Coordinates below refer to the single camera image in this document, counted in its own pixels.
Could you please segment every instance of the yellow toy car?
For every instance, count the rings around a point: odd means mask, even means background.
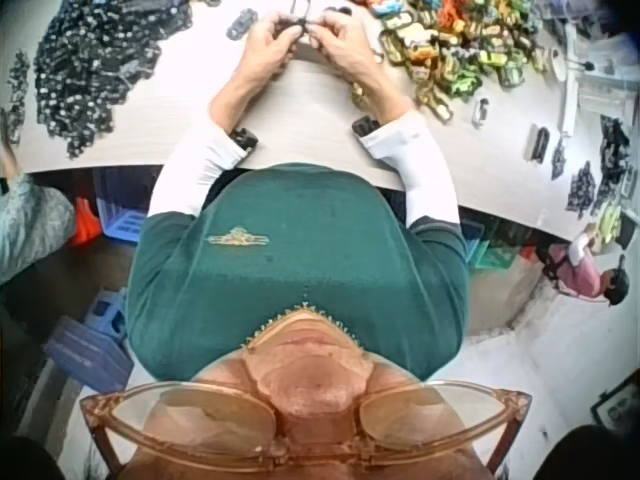
[[[478,52],[478,61],[490,67],[504,67],[509,61],[509,57],[504,53],[492,53],[486,50]]]

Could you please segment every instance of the woman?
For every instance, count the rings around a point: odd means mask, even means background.
[[[164,166],[132,267],[127,330],[155,378],[259,391],[291,441],[333,442],[350,434],[362,395],[426,379],[456,355],[469,274],[442,152],[379,69],[362,25],[337,12],[308,30],[366,91],[381,128],[361,142],[400,174],[406,226],[363,179],[311,165],[246,173],[202,210],[245,155],[229,134],[302,34],[275,36],[285,19],[254,26],[208,118]]]
[[[548,250],[539,248],[537,255],[545,263],[544,275],[556,283],[562,281],[571,295],[589,299],[604,297],[609,305],[619,305],[629,293],[625,257],[620,256],[616,268],[600,273],[593,253],[600,251],[601,243],[598,227],[591,223],[568,246],[556,244]]]
[[[0,197],[0,285],[59,249],[75,232],[73,206],[59,191],[41,188],[21,172],[0,109],[0,159],[9,192]]]

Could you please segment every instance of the orange object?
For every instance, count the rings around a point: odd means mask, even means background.
[[[71,239],[71,245],[79,246],[101,235],[102,226],[100,225],[98,217],[91,211],[89,201],[86,198],[76,198],[75,210],[76,233]]]
[[[539,262],[538,257],[536,256],[535,245],[531,245],[529,247],[522,247],[522,250],[520,250],[520,256],[525,260],[529,260],[532,263]]]

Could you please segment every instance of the small black part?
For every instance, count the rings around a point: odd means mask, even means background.
[[[254,150],[258,145],[258,137],[246,128],[236,128],[231,132],[231,140],[245,152]]]
[[[547,153],[548,146],[549,129],[547,129],[546,127],[542,127],[540,130],[538,130],[538,135],[536,136],[536,144],[533,147],[533,155],[531,155],[531,159],[540,164],[544,162],[544,156]]]
[[[356,120],[351,125],[353,132],[360,138],[372,134],[380,128],[380,122],[371,118],[369,115]]]
[[[293,27],[295,25],[300,25],[302,27],[302,35],[307,33],[307,20],[305,18],[297,18],[295,20],[283,20],[278,25],[276,25],[274,37],[278,38],[280,34],[287,28]]]

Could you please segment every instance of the green plastic crate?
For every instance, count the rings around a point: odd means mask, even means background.
[[[473,267],[479,270],[508,270],[529,235],[529,227],[499,219],[495,222],[493,232],[476,250]]]

